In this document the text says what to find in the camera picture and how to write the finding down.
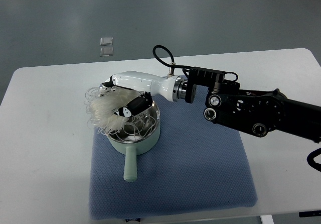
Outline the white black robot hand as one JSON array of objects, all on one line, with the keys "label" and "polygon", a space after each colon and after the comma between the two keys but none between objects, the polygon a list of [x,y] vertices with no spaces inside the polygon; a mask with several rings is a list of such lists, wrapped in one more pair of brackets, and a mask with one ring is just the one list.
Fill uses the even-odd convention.
[{"label": "white black robot hand", "polygon": [[152,97],[155,95],[161,95],[168,101],[184,99],[187,81],[179,76],[160,77],[142,72],[127,71],[112,75],[102,85],[104,87],[117,86],[140,93],[138,97],[117,108],[114,112],[115,115],[129,118],[149,109],[153,104]]}]

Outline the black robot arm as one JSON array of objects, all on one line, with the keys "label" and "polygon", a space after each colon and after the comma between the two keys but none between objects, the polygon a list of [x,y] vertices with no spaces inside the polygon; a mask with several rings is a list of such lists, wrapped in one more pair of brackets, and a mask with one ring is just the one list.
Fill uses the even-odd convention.
[{"label": "black robot arm", "polygon": [[227,80],[225,71],[179,66],[187,77],[174,91],[178,98],[192,103],[197,86],[207,87],[203,115],[220,124],[256,137],[279,130],[320,142],[320,107],[288,99],[273,91],[244,90],[236,80]]}]

